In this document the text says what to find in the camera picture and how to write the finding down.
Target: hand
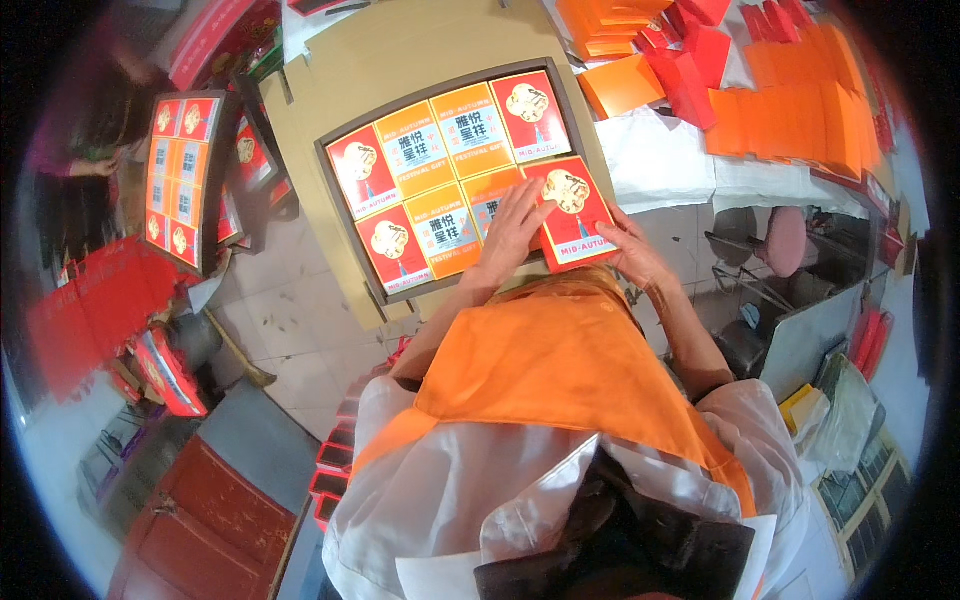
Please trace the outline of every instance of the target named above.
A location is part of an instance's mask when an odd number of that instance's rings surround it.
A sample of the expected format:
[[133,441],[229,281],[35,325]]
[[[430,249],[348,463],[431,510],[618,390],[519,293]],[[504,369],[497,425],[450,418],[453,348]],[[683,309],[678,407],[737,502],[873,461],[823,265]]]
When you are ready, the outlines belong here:
[[117,167],[119,166],[120,158],[117,156],[114,158],[107,158],[106,160],[99,160],[97,162],[91,162],[83,159],[74,160],[70,164],[70,177],[109,177],[116,172]]
[[116,173],[117,168],[120,167],[120,159],[118,157],[108,158],[106,160],[99,160],[94,162],[91,165],[91,170],[93,175],[99,175],[100,177],[109,177]]
[[597,233],[613,242],[620,250],[607,260],[617,271],[641,290],[661,285],[676,278],[663,263],[663,258],[650,246],[639,225],[615,204],[608,204],[617,227],[597,223]]
[[515,185],[500,200],[490,225],[487,242],[473,270],[491,287],[499,288],[516,272],[530,254],[530,241],[557,203],[537,206],[537,197],[546,180],[537,178]]

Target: door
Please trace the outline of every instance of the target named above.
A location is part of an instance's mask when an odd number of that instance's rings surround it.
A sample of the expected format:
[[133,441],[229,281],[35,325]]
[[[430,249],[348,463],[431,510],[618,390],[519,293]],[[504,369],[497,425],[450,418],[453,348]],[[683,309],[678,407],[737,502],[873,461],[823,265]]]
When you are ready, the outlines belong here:
[[194,436],[133,524],[108,599],[266,598],[295,520]]

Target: orange apron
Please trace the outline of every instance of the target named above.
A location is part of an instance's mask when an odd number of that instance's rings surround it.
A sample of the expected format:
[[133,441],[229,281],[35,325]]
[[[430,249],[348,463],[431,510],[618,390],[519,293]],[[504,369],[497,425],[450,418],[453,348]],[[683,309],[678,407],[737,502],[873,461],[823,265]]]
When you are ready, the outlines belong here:
[[420,392],[357,456],[365,465],[442,422],[598,431],[696,463],[756,516],[740,462],[681,395],[609,270],[587,266],[464,310]]

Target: plastic bag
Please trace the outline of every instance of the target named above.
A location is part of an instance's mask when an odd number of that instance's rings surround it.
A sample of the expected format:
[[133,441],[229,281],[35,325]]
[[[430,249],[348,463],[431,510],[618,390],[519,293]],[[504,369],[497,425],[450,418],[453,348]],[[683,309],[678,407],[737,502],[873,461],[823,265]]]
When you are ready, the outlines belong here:
[[830,409],[808,458],[823,463],[827,470],[853,472],[874,423],[874,393],[860,371],[840,353],[830,356],[817,387],[830,399]]

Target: white shirt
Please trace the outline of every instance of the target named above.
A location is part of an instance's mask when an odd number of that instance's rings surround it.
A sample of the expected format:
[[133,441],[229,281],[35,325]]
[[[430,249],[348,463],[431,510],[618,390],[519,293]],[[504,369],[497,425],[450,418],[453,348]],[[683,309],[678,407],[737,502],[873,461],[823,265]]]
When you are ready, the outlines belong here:
[[[355,455],[414,397],[389,376],[374,379],[360,400]],[[744,521],[736,492],[698,465],[647,446],[544,426],[444,423],[354,476],[324,539],[330,580],[345,600],[478,598],[476,566],[555,546],[603,444],[638,492],[757,529],[737,597],[750,598],[760,574],[765,592],[806,532],[790,435],[770,389],[757,380],[724,386],[697,410],[746,470],[757,519]]]

